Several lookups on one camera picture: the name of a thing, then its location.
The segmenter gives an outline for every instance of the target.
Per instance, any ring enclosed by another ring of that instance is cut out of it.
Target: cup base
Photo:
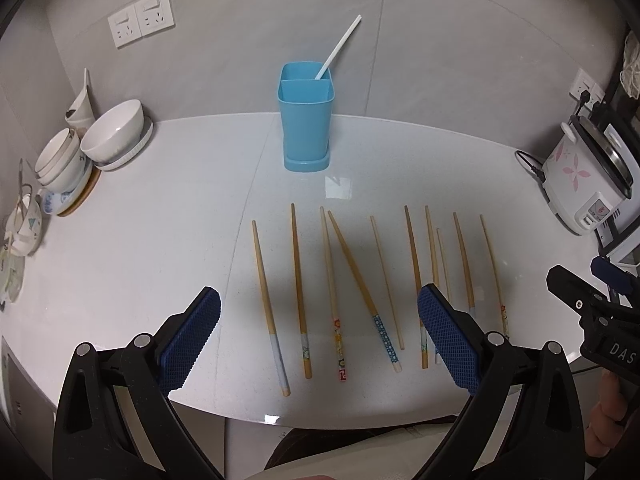
[[[318,158],[318,160],[293,160],[285,155],[284,167],[296,173],[313,173],[326,170],[329,167],[330,159],[330,150],[326,150],[326,155],[323,158]]]

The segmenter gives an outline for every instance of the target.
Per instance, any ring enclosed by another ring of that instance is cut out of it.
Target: blue gripper pad
[[[480,327],[466,312],[455,311],[433,284],[425,285],[418,295],[418,315],[453,381],[475,395],[481,381],[479,338],[484,333]]]
[[[218,324],[220,307],[220,295],[213,288],[205,287],[183,314],[175,316],[180,325],[164,345],[158,359],[158,386],[165,396],[183,386],[200,351]],[[165,323],[171,323],[173,317]]]
[[[616,267],[602,256],[596,256],[591,261],[591,273],[605,282],[617,293],[623,296],[631,296],[634,291],[631,280],[634,278],[628,272]]]

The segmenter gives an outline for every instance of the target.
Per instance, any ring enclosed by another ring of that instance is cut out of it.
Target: rice cooker
[[[586,117],[571,116],[564,136],[542,166],[549,207],[571,231],[591,233],[623,200],[633,178],[620,152]]]

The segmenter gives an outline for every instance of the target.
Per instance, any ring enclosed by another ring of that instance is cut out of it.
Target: blue plastic cup
[[[287,63],[280,72],[278,102],[284,132],[284,167],[321,171],[329,166],[329,124],[334,83],[329,69],[315,80],[322,63]]]

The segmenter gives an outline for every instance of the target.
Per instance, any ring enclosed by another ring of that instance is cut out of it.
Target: human hand
[[[609,370],[602,371],[598,386],[599,402],[593,407],[584,432],[584,449],[589,456],[600,458],[616,447],[625,431],[617,424],[626,414],[627,403],[620,393],[620,378]]]

